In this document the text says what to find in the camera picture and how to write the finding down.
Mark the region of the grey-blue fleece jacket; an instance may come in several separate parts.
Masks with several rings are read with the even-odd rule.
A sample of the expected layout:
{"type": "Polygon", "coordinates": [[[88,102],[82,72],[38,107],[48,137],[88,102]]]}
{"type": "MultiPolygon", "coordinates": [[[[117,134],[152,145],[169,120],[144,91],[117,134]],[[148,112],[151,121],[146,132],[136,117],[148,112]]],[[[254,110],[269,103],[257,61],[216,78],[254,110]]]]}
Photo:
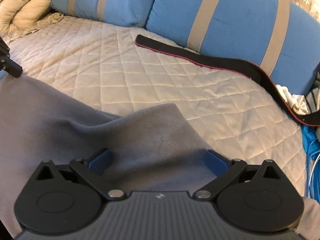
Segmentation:
{"type": "Polygon", "coordinates": [[[174,104],[125,117],[28,76],[1,79],[1,222],[15,239],[319,239],[319,204],[273,160],[249,165],[213,200],[210,146],[174,104]],[[107,200],[69,166],[102,149],[107,200]]]}

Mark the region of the beige folded comforter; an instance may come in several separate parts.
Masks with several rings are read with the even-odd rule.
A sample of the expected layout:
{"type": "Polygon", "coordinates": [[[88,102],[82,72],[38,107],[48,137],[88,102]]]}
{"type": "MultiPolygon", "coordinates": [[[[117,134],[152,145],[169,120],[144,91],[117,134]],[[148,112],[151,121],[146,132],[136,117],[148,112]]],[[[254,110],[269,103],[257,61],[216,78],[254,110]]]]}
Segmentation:
{"type": "Polygon", "coordinates": [[[52,0],[1,0],[1,37],[35,27],[52,0]]]}

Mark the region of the left blue striped pillow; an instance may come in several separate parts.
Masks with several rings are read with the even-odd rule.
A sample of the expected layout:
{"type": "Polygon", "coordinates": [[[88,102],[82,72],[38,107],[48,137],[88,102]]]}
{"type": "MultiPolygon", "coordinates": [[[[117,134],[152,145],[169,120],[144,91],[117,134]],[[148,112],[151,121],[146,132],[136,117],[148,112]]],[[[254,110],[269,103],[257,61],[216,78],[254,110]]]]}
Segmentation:
{"type": "Polygon", "coordinates": [[[144,28],[153,3],[154,0],[52,0],[51,7],[68,16],[144,28]]]}

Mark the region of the blue striped pillow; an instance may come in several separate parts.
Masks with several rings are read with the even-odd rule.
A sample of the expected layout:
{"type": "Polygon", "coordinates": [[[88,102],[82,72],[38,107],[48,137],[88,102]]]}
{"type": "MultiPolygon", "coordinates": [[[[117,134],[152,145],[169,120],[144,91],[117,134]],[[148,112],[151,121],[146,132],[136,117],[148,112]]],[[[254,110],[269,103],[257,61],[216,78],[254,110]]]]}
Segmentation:
{"type": "Polygon", "coordinates": [[[144,28],[153,3],[154,0],[52,0],[51,7],[68,16],[144,28]]]}
{"type": "Polygon", "coordinates": [[[319,64],[319,23],[289,0],[155,0],[148,31],[202,55],[242,59],[306,94],[319,64]]]}

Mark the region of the right blue striped pillow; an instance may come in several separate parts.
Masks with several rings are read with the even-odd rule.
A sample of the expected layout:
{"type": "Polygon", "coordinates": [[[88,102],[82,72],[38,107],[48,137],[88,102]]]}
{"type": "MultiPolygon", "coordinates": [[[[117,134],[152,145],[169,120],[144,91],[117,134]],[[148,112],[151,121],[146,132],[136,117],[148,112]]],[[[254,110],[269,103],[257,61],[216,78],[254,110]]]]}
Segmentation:
{"type": "Polygon", "coordinates": [[[306,94],[319,64],[319,23],[289,0],[155,0],[148,31],[202,55],[242,59],[306,94]]]}

